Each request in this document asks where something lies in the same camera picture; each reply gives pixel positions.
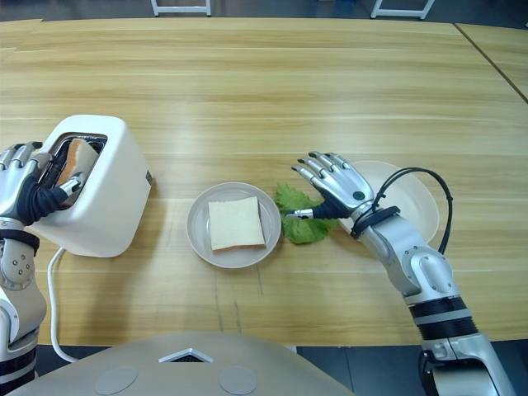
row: green lettuce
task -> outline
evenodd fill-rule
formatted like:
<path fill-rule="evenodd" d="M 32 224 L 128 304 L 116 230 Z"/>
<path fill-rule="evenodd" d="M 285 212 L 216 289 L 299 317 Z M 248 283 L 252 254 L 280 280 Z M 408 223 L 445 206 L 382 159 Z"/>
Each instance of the green lettuce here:
<path fill-rule="evenodd" d="M 282 230 L 285 237 L 292 243 L 317 242 L 328 235 L 335 227 L 337 220 L 320 219 L 287 219 L 286 212 L 290 210 L 308 209 L 319 205 L 322 201 L 310 200 L 302 191 L 288 186 L 286 183 L 277 185 L 275 203 L 279 207 L 282 219 Z"/>

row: toaster power cord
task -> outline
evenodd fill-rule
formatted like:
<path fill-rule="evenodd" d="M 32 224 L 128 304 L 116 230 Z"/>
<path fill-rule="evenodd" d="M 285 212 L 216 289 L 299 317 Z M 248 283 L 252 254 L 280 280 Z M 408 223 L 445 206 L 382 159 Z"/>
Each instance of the toaster power cord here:
<path fill-rule="evenodd" d="M 63 256 L 65 250 L 63 247 L 59 248 L 57 252 L 51 257 L 51 260 L 48 264 L 48 291 L 49 291 L 49 306 L 51 310 L 51 345 L 59 357 L 73 363 L 78 359 L 68 355 L 62 350 L 59 345 L 58 330 L 59 330 L 59 307 L 57 305 L 57 298 L 55 296 L 54 281 L 53 281 L 53 269 L 55 264 L 60 261 L 60 258 Z"/>

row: bread slice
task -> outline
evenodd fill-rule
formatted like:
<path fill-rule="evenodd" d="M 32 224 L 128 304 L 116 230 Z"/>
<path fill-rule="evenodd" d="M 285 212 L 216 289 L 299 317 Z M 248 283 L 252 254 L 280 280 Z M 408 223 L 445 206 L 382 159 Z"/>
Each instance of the bread slice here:
<path fill-rule="evenodd" d="M 209 222 L 211 248 L 215 253 L 266 247 L 255 196 L 209 202 Z"/>
<path fill-rule="evenodd" d="M 84 172 L 88 176 L 98 157 L 97 151 L 86 140 L 72 139 L 68 147 L 66 166 L 60 173 L 57 186 L 67 182 L 75 173 Z"/>

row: black wrist band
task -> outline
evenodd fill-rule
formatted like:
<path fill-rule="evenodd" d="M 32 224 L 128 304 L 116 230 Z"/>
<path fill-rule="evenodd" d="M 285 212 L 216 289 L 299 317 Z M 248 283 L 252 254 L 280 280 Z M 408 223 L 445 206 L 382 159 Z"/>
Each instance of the black wrist band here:
<path fill-rule="evenodd" d="M 388 219 L 389 217 L 397 215 L 398 213 L 399 208 L 397 206 L 390 206 L 387 209 L 378 210 L 373 214 L 369 214 L 364 219 L 354 224 L 350 235 L 354 239 L 358 239 L 367 227 L 376 225 L 377 223 L 381 223 L 382 221 Z"/>
<path fill-rule="evenodd" d="M 27 233 L 20 229 L 0 229 L 0 239 L 13 239 L 25 243 L 26 245 L 30 245 L 35 251 L 35 256 L 40 246 L 40 239 L 32 233 Z"/>

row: white bowl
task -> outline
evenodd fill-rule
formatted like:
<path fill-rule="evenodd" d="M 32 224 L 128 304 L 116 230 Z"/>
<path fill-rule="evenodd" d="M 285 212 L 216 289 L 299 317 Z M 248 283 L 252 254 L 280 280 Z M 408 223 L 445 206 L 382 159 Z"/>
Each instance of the white bowl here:
<path fill-rule="evenodd" d="M 236 249 L 214 253 L 210 243 L 208 203 L 211 201 L 258 198 L 265 248 Z M 198 256 L 223 268 L 243 268 L 263 260 L 277 245 L 281 235 L 281 214 L 273 199 L 264 191 L 246 183 L 222 183 L 205 190 L 196 198 L 187 216 L 187 237 Z"/>

